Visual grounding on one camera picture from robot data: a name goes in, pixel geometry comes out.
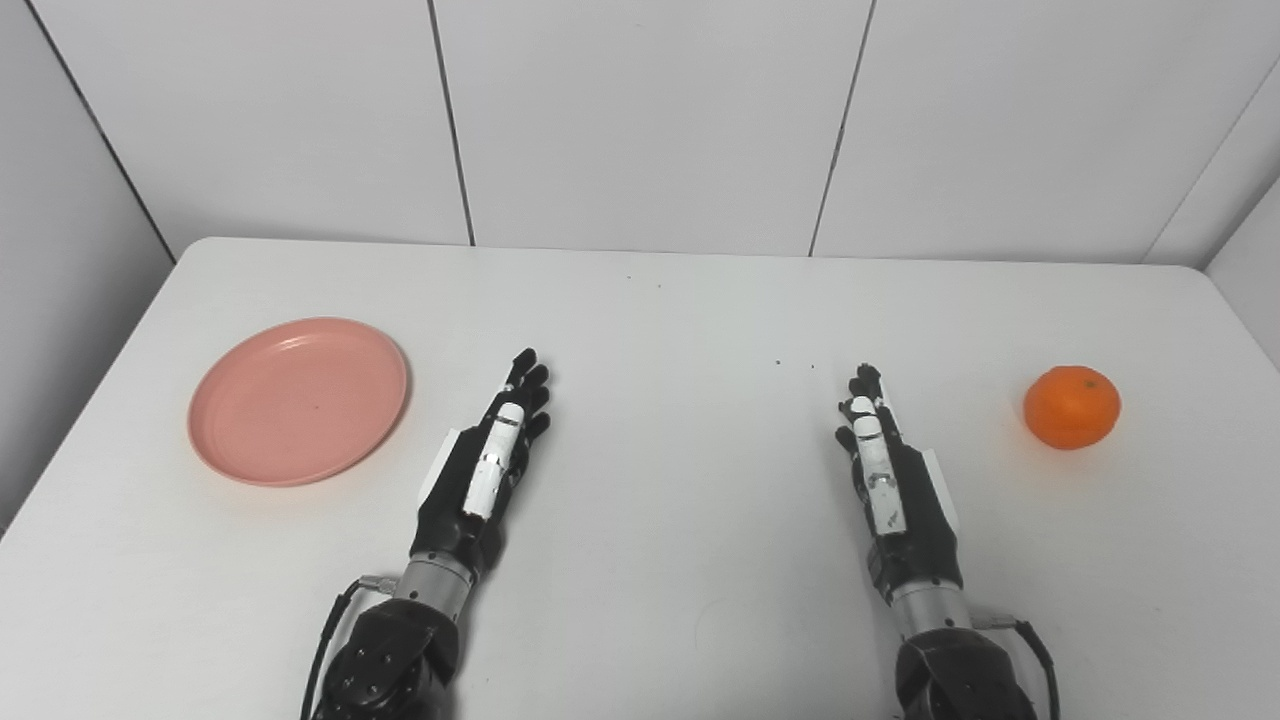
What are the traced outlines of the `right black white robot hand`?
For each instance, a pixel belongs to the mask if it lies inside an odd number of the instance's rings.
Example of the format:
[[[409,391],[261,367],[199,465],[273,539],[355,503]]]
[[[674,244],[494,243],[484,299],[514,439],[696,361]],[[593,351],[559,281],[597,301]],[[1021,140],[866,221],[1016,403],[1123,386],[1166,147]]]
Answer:
[[[909,585],[964,587],[957,536],[931,466],[900,430],[878,368],[863,363],[838,404],[835,438],[870,533],[867,568],[878,594],[892,602]]]

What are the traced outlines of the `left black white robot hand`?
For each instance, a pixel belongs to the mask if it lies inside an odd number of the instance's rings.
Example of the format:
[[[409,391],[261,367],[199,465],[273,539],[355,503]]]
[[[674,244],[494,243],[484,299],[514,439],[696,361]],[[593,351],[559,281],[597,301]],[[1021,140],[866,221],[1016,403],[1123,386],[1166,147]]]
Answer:
[[[419,507],[412,556],[452,559],[475,579],[498,564],[509,501],[550,427],[549,377],[536,351],[524,350],[481,419],[445,445]]]

